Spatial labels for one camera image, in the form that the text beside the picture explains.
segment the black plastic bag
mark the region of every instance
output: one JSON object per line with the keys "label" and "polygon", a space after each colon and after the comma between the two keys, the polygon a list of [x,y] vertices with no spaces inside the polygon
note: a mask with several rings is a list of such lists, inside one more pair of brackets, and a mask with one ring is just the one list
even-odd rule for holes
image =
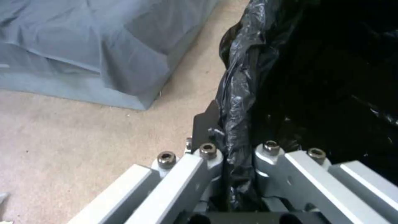
{"label": "black plastic bag", "polygon": [[397,183],[398,10],[394,1],[251,0],[220,43],[216,96],[228,210],[262,210],[252,149],[319,147]]}

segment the carpeted floor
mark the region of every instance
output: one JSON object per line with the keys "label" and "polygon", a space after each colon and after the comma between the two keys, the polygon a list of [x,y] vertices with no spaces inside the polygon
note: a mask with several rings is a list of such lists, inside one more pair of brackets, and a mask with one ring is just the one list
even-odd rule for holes
{"label": "carpeted floor", "polygon": [[132,164],[178,155],[214,98],[222,35],[248,0],[221,0],[148,111],[0,90],[0,220],[66,223]]}

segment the metal bar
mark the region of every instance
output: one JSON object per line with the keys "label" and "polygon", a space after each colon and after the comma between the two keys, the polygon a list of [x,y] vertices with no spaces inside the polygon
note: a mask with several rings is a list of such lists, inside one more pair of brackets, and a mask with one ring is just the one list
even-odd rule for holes
{"label": "metal bar", "polygon": [[277,196],[288,199],[296,209],[312,204],[332,223],[387,223],[304,151],[280,155],[273,164],[257,168],[266,168],[260,171],[276,182],[281,192]]}
{"label": "metal bar", "polygon": [[211,179],[206,161],[185,154],[126,223],[174,223],[181,212],[194,209]]}
{"label": "metal bar", "polygon": [[329,168],[336,179],[388,221],[398,223],[398,188],[358,161]]}
{"label": "metal bar", "polygon": [[68,223],[124,223],[159,182],[157,171],[133,165]]}

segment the gray cover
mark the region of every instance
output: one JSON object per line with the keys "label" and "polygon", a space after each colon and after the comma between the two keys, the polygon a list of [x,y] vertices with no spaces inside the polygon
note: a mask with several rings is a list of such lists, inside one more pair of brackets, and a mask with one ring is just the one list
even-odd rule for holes
{"label": "gray cover", "polygon": [[[12,69],[12,62],[18,61],[9,47],[13,45],[99,72],[106,87],[139,94],[167,78],[180,57],[174,48],[202,24],[216,2],[2,0],[0,63],[10,63]],[[34,64],[27,66],[37,70]]]}

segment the hex socket bolt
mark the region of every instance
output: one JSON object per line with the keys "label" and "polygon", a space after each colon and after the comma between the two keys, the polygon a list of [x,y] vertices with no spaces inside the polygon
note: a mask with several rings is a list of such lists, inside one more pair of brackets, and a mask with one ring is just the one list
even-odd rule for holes
{"label": "hex socket bolt", "polygon": [[217,148],[213,143],[204,143],[199,147],[199,154],[204,159],[214,159],[217,156]]}
{"label": "hex socket bolt", "polygon": [[158,155],[158,165],[162,169],[171,169],[176,164],[176,155],[170,151],[164,151]]}
{"label": "hex socket bolt", "polygon": [[319,165],[322,165],[326,159],[326,153],[322,149],[310,148],[307,154]]}
{"label": "hex socket bolt", "polygon": [[276,143],[275,141],[272,141],[272,140],[266,141],[263,144],[264,152],[266,152],[268,155],[272,155],[272,156],[278,155],[280,148],[281,147],[278,145],[278,143]]}

